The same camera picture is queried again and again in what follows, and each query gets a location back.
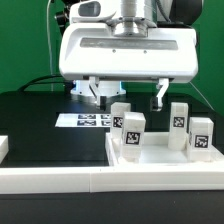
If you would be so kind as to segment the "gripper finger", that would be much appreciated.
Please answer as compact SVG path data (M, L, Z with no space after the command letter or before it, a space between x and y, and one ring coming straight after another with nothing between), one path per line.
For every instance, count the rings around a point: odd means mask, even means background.
M156 85L158 93L156 96L151 98L150 106L152 111L159 112L163 107L163 96L166 93L169 87L169 79L168 78L160 78Z
M96 99L96 106L101 109L106 109L106 97L103 96L98 89L99 78L98 77L90 77L89 78L89 88Z

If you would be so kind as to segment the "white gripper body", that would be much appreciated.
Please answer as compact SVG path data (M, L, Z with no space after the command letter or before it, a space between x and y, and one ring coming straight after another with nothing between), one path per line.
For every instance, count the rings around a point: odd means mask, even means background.
M59 70L68 80L187 83L198 72L196 32L150 28L146 37L116 37L104 23L76 23L64 32Z

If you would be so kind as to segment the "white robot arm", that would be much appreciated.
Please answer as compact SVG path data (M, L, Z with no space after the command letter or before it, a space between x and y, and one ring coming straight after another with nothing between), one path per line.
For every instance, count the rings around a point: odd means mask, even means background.
M171 83L188 83L198 72L197 34L181 12L202 0L64 0L66 17L59 70L74 83L71 94L101 108L126 94L123 82L154 82L154 111Z

